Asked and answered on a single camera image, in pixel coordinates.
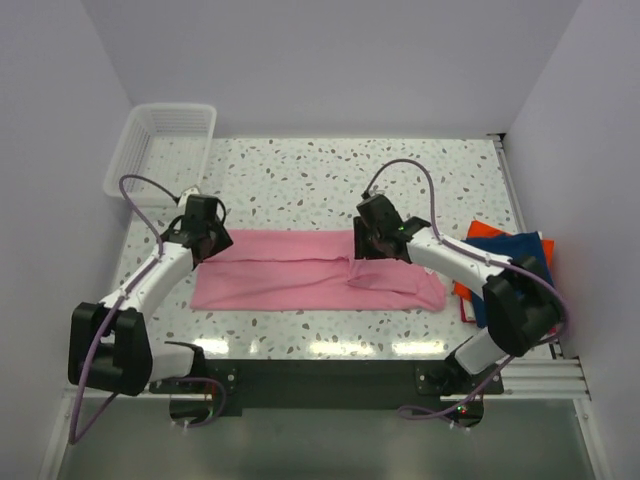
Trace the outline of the pink t shirt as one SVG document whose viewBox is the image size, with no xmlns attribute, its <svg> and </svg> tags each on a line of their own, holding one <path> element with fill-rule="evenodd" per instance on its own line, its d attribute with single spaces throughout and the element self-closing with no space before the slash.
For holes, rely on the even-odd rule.
<svg viewBox="0 0 640 480">
<path fill-rule="evenodd" d="M 350 231 L 233 230 L 196 270 L 200 311 L 441 311 L 438 276 L 394 259 L 358 260 Z"/>
</svg>

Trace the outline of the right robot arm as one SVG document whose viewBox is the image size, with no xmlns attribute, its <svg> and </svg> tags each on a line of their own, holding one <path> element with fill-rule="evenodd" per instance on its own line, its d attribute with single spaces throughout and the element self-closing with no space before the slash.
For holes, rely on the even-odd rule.
<svg viewBox="0 0 640 480">
<path fill-rule="evenodd" d="M 487 318 L 447 359 L 446 382 L 459 393 L 561 323 L 560 299 L 536 257 L 495 255 L 421 218 L 404 220 L 381 194 L 364 195 L 357 211 L 352 231 L 233 231 L 233 246 L 200 267 L 192 308 L 440 311 L 443 272 L 482 297 Z"/>
</svg>

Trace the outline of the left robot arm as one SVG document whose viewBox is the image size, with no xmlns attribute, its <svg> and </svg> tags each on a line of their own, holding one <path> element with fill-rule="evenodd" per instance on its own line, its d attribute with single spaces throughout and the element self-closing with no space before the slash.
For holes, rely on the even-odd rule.
<svg viewBox="0 0 640 480">
<path fill-rule="evenodd" d="M 153 382 L 172 379 L 185 392 L 207 380 L 203 349 L 185 342 L 150 339 L 147 323 L 174 287 L 200 264 L 233 245 L 226 207 L 193 194 L 183 212 L 156 236 L 150 256 L 117 290 L 97 303 L 80 303 L 71 316 L 68 380 L 127 396 Z"/>
</svg>

